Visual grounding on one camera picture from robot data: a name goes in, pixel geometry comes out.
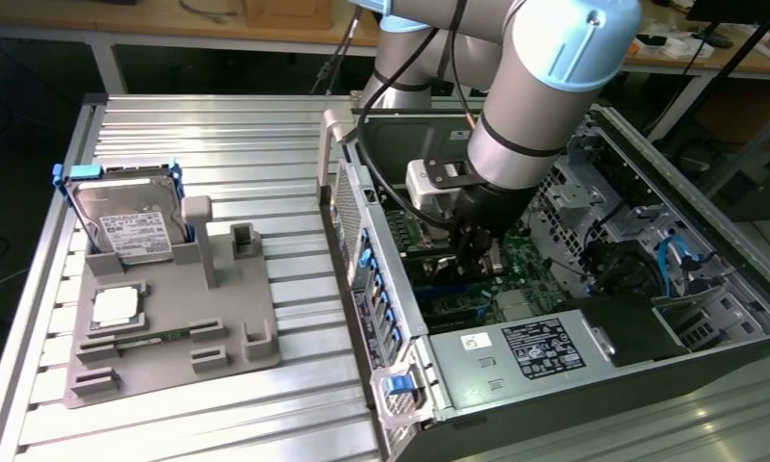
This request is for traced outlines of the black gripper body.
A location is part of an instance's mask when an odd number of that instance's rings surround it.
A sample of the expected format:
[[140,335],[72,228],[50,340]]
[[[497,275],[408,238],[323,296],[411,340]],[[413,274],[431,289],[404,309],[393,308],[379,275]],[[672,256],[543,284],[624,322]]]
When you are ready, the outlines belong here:
[[461,241],[468,228],[472,231],[487,231],[493,239],[501,241],[519,222],[532,199],[532,188],[505,190],[492,184],[463,188],[455,207],[451,241]]

